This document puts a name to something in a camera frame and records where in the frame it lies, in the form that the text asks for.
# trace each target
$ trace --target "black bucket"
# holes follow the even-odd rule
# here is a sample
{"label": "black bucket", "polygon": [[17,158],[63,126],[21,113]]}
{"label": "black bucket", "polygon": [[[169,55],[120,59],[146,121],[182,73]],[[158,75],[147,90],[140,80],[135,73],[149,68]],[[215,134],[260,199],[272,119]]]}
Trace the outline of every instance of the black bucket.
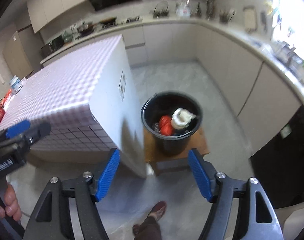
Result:
{"label": "black bucket", "polygon": [[[163,115],[172,116],[178,108],[188,110],[196,115],[185,133],[176,136],[165,136],[153,130],[153,125],[160,120]],[[199,104],[190,96],[178,92],[161,92],[152,96],[142,107],[141,119],[145,128],[153,134],[159,149],[166,155],[177,155],[188,144],[190,137],[194,134],[202,122],[202,110]]]}

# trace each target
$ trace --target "wooden stool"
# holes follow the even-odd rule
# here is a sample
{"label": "wooden stool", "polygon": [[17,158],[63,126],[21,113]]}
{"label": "wooden stool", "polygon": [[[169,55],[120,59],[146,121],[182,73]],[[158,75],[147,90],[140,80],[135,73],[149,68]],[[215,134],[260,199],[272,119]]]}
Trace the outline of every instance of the wooden stool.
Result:
{"label": "wooden stool", "polygon": [[191,136],[191,139],[189,140],[189,143],[185,147],[185,149],[180,154],[175,156],[164,155],[164,153],[162,153],[156,146],[153,135],[150,132],[148,132],[146,129],[144,129],[145,163],[149,163],[151,165],[156,176],[158,176],[162,172],[181,170],[182,167],[172,167],[172,168],[160,170],[157,167],[157,163],[166,162],[166,161],[175,161],[175,160],[187,160],[188,152],[192,148],[197,148],[201,155],[205,155],[209,153],[202,128],[199,128]]}

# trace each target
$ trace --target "red tomato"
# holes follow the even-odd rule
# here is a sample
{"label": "red tomato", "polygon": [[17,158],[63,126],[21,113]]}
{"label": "red tomato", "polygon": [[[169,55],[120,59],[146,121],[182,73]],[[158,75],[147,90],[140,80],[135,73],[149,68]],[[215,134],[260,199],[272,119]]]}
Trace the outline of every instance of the red tomato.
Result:
{"label": "red tomato", "polygon": [[159,131],[160,134],[171,136],[174,133],[173,127],[171,126],[171,123],[168,122],[166,125],[164,125],[161,130]]}
{"label": "red tomato", "polygon": [[163,115],[159,120],[159,128],[161,129],[163,126],[165,126],[168,123],[171,124],[171,120],[172,118],[169,115]]}

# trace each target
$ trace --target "window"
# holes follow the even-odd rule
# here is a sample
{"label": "window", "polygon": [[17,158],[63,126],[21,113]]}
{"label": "window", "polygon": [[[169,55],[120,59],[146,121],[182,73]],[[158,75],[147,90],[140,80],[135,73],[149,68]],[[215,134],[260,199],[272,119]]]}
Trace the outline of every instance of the window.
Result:
{"label": "window", "polygon": [[278,7],[281,22],[278,22],[278,13],[273,16],[273,39],[285,41],[294,46],[294,51],[304,59],[304,0],[274,0],[273,7]]}

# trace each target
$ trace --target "white countertop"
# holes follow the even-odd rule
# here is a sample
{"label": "white countertop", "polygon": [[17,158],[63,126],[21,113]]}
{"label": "white countertop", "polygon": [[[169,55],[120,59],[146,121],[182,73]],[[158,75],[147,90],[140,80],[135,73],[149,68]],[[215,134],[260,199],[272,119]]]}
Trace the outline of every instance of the white countertop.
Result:
{"label": "white countertop", "polygon": [[153,19],[152,15],[147,16],[141,16],[142,21],[140,22],[133,22],[133,23],[126,23],[122,25],[118,25],[116,27],[108,28],[106,30],[102,31],[95,31],[92,34],[72,41],[71,43],[63,46],[62,48],[58,49],[53,54],[49,55],[45,59],[43,59],[40,63],[43,64],[44,62],[48,61],[52,57],[58,55],[59,53],[65,51],[66,49],[69,49],[79,43],[82,43],[84,41],[87,41],[89,39],[107,34],[112,33],[116,31],[120,31],[122,29],[127,28],[133,28],[137,26],[143,26],[143,25],[151,25],[151,24],[169,24],[169,23],[192,23],[201,25],[204,27],[207,27],[213,31],[216,31],[240,46],[244,47],[245,49],[252,52],[254,55],[256,55],[259,59],[264,61],[269,67],[271,67],[274,72],[280,76],[291,88],[291,90],[296,94],[298,99],[302,102],[304,105],[304,86],[297,80],[297,78],[283,65],[281,64],[273,55],[269,53],[266,49],[262,49],[259,47],[256,47],[253,44],[253,40],[257,40],[263,43],[268,44],[268,39],[264,39],[262,37],[258,37],[256,35],[249,35],[245,32],[245,30],[239,26],[239,25],[233,25],[233,24],[220,24],[217,21],[208,21],[204,18],[178,18],[178,17],[169,17],[169,18],[161,18],[161,19]]}

